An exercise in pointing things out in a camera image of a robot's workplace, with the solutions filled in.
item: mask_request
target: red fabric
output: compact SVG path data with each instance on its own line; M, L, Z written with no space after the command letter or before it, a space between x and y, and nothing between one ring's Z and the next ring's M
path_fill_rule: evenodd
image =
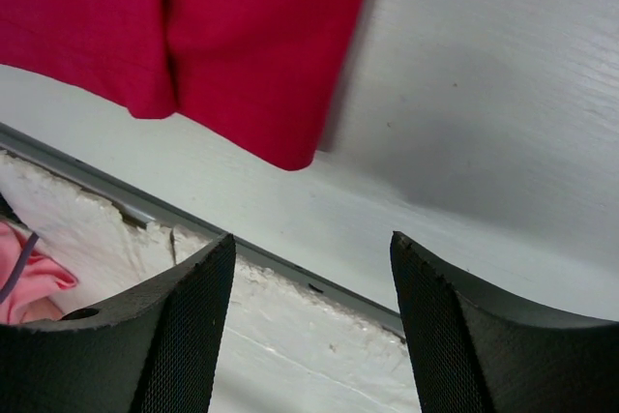
M362 0L0 0L0 63L174 111L284 169L313 157Z

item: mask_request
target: purple cable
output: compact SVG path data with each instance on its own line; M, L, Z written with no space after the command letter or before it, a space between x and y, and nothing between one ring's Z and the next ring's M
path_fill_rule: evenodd
M39 236L36 232L33 232L26 241L26 245L23 246L23 249L19 254L19 258L17 259L17 263L11 271L11 275L2 286L2 289L0 289L0 304L7 300L7 297L9 297L9 295L15 288L15 285L17 284L19 277L23 273L23 270L26 267L26 263L28 263L28 258L30 258L32 251L35 249L35 245L37 244L38 240Z

